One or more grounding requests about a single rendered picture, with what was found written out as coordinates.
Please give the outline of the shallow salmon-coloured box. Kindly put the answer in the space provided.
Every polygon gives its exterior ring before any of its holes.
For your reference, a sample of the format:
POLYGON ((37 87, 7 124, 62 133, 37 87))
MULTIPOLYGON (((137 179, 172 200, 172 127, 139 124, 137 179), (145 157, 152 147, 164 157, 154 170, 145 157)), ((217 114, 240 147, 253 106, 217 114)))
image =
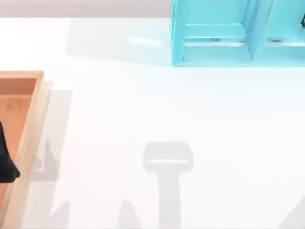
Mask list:
POLYGON ((42 71, 0 71, 0 122, 20 177, 0 184, 0 229, 19 229, 50 87, 42 71))

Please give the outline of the light blue rack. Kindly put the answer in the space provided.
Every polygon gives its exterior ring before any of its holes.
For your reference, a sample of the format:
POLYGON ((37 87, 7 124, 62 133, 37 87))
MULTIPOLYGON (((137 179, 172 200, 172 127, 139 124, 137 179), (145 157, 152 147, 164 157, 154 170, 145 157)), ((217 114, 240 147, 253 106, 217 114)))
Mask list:
POLYGON ((171 0, 174 66, 305 67, 305 0, 171 0))

